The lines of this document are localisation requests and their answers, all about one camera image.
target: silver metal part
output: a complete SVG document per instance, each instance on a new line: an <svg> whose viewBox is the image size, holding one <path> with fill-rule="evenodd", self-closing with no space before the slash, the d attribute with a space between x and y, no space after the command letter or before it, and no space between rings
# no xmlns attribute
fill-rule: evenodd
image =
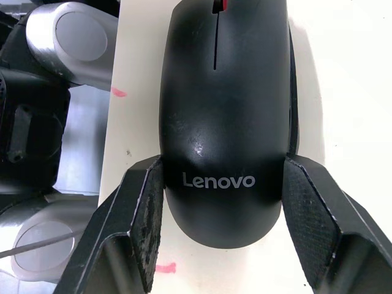
<svg viewBox="0 0 392 294"><path fill-rule="evenodd" d="M77 85L110 90L118 19L76 2L47 4L29 16L26 38L50 72Z"/></svg>
<svg viewBox="0 0 392 294"><path fill-rule="evenodd" d="M57 282L97 201L98 196L51 194L0 214L0 235L5 240L0 251L6 251L1 254L0 272L21 281Z"/></svg>

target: mouse button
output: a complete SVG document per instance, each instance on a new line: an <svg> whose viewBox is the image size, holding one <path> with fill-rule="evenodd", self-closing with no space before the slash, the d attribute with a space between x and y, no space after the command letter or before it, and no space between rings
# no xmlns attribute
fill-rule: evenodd
<svg viewBox="0 0 392 294"><path fill-rule="evenodd" d="M285 54L288 42L287 6L284 0L230 0L219 14L216 70L238 72L260 67Z"/></svg>
<svg viewBox="0 0 392 294"><path fill-rule="evenodd" d="M173 12L168 30L165 63L179 74L213 69L216 15L208 1L185 1Z"/></svg>

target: wire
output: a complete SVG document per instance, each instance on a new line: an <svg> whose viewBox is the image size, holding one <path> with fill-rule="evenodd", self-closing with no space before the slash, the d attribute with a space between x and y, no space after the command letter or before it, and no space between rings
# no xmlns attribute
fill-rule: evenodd
<svg viewBox="0 0 392 294"><path fill-rule="evenodd" d="M73 238L75 236L78 236L80 234L83 234L84 230L79 230L79 231L75 231L72 233L68 233L65 235L61 235L61 236L57 236L57 237L53 237L50 239L46 239L43 241L39 241L39 242L35 242L35 243L31 243L31 244L27 244L27 245L23 245L23 246L19 246L19 247L15 247L11 250L6 250L3 252L0 252L0 258L4 258L4 257L8 257L8 256L13 256L13 255L17 255L17 254L21 254L21 253L25 253L28 251L32 251L38 248L42 248L42 247L46 247L55 243L59 243L61 241L67 240L69 238Z"/></svg>

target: mouse scroll wheel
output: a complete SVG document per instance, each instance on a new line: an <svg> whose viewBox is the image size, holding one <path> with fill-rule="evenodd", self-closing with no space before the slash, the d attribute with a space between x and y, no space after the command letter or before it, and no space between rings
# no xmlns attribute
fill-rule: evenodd
<svg viewBox="0 0 392 294"><path fill-rule="evenodd" d="M227 1L228 0L214 0L213 14L225 11L227 8Z"/></svg>

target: black plastic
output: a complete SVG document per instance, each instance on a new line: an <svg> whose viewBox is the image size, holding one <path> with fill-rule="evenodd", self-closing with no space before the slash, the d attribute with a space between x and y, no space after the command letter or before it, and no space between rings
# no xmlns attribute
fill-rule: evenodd
<svg viewBox="0 0 392 294"><path fill-rule="evenodd" d="M18 21L13 17L0 11L0 49L6 42L9 34L11 33L13 27Z"/></svg>
<svg viewBox="0 0 392 294"><path fill-rule="evenodd" d="M297 154L300 140L298 119L298 91L296 85L296 65L292 32L290 31L290 146L288 152Z"/></svg>
<svg viewBox="0 0 392 294"><path fill-rule="evenodd" d="M54 294L142 294L155 272L164 181L160 157L132 166L99 206Z"/></svg>
<svg viewBox="0 0 392 294"><path fill-rule="evenodd" d="M287 7L231 0L214 14L213 2L183 0L173 11L160 146L178 225L204 245L236 248L268 233L281 210L290 137ZM215 179L208 188L206 178Z"/></svg>
<svg viewBox="0 0 392 294"><path fill-rule="evenodd" d="M0 191L48 189L57 179L69 85L32 57L22 19L0 52Z"/></svg>
<svg viewBox="0 0 392 294"><path fill-rule="evenodd" d="M391 242L323 166L288 155L283 187L287 226L314 293L392 293Z"/></svg>

